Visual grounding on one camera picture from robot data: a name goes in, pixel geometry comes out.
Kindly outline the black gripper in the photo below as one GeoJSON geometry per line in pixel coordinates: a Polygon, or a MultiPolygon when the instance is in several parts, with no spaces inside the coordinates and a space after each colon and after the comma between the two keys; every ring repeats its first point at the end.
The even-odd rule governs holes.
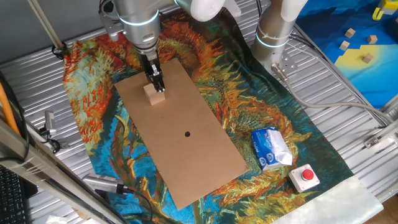
{"type": "Polygon", "coordinates": [[[141,67],[146,72],[146,77],[151,82],[157,91],[162,93],[165,91],[163,74],[160,72],[160,62],[157,51],[139,52],[138,53],[141,67]]]}

